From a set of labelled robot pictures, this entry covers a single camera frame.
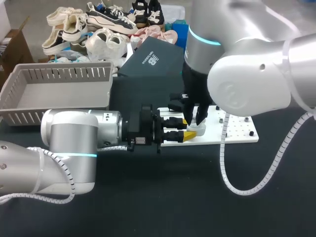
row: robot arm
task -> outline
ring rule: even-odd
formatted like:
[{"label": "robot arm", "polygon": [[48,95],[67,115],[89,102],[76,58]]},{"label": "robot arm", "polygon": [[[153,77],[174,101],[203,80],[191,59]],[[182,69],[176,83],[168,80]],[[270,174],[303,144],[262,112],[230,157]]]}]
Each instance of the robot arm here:
[{"label": "robot arm", "polygon": [[[23,148],[0,141],[0,204],[16,197],[35,198],[64,204],[75,194],[90,192],[95,183],[97,152],[133,151],[134,146],[164,141],[184,142],[196,132],[186,129],[182,118],[164,120],[152,106],[143,106],[137,113],[122,118],[117,111],[48,110],[41,123],[41,136],[49,150]],[[128,146],[117,146],[127,142]],[[53,199],[39,194],[69,195]]]},{"label": "robot arm", "polygon": [[183,70],[185,119],[191,123],[199,103],[199,124],[213,100],[238,116],[286,108],[292,97],[315,106],[316,36],[300,36],[260,0],[194,1]]}]

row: white spiral cable wrap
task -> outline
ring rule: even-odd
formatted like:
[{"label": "white spiral cable wrap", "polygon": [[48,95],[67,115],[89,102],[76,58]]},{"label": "white spiral cable wrap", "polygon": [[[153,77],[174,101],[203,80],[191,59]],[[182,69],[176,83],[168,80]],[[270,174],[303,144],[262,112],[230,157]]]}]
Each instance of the white spiral cable wrap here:
[{"label": "white spiral cable wrap", "polygon": [[295,136],[296,132],[300,129],[300,127],[310,118],[313,114],[306,113],[303,116],[300,117],[300,119],[294,124],[294,126],[291,128],[290,132],[287,134],[285,140],[283,141],[282,145],[280,146],[279,151],[276,154],[276,157],[268,171],[268,173],[265,175],[263,180],[254,188],[246,191],[238,190],[236,189],[228,180],[228,177],[226,175],[225,170],[225,162],[224,162],[224,152],[225,152],[225,138],[227,134],[227,127],[228,127],[228,121],[230,114],[226,113],[224,125],[223,125],[223,131],[222,131],[222,139],[221,139],[221,147],[220,147],[220,166],[221,166],[221,173],[224,180],[224,183],[226,186],[235,194],[241,195],[241,196],[249,196],[252,194],[257,193],[261,189],[263,189],[264,186],[271,180],[273,174],[275,173],[284,152],[286,151],[288,145],[290,144],[291,140]]},{"label": "white spiral cable wrap", "polygon": [[105,147],[105,148],[99,148],[97,151],[98,152],[127,151],[127,146]]},{"label": "white spiral cable wrap", "polygon": [[8,194],[8,195],[4,195],[0,197],[0,205],[9,201],[11,198],[34,198],[37,200],[46,201],[46,202],[50,202],[54,204],[66,204],[66,203],[71,202],[74,199],[74,196],[76,194],[75,183],[68,167],[64,164],[64,162],[57,155],[55,155],[53,152],[50,152],[48,150],[38,148],[38,147],[28,147],[28,149],[31,151],[38,152],[38,153],[43,152],[45,155],[51,157],[54,161],[57,162],[57,164],[63,169],[63,171],[66,174],[66,177],[68,178],[68,182],[71,187],[71,193],[69,197],[66,199],[54,199],[54,198],[44,197],[44,196],[36,195],[36,194],[23,194],[23,193]]}]

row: white plate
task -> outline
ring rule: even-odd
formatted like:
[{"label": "white plate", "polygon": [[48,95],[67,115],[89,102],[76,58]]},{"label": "white plate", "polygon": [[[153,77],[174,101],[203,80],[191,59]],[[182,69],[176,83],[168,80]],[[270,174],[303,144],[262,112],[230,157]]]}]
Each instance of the white plate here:
[{"label": "white plate", "polygon": [[[194,108],[194,115],[197,113],[197,107]],[[160,116],[164,119],[169,117],[183,118],[183,113],[170,112],[168,108],[159,108]],[[177,142],[164,142],[161,146],[194,146],[194,145],[210,145],[220,144],[223,124],[219,119],[225,118],[225,111],[216,110],[216,106],[210,106],[208,109],[208,117],[206,118],[206,131],[201,137],[196,137],[184,143]],[[249,122],[245,122],[244,117],[230,116],[227,130],[226,143],[252,143],[258,142],[259,136],[251,117]],[[174,131],[176,129],[165,128],[164,131]]]}]

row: mounting hole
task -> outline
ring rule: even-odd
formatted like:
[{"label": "mounting hole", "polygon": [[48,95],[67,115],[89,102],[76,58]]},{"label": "mounting hole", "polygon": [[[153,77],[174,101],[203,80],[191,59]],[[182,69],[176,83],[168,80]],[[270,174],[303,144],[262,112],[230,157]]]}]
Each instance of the mounting hole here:
[{"label": "mounting hole", "polygon": [[261,65],[260,65],[260,70],[261,70],[261,71],[264,71],[265,69],[266,69],[266,65],[265,65],[265,64],[261,64]]}]

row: gray plastic tray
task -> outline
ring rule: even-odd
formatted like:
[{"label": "gray plastic tray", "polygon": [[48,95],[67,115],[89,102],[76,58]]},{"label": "gray plastic tray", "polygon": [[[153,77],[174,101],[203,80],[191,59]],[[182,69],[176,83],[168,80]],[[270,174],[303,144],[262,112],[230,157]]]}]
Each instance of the gray plastic tray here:
[{"label": "gray plastic tray", "polygon": [[0,93],[11,126],[39,125],[48,109],[108,109],[111,62],[19,64]]}]

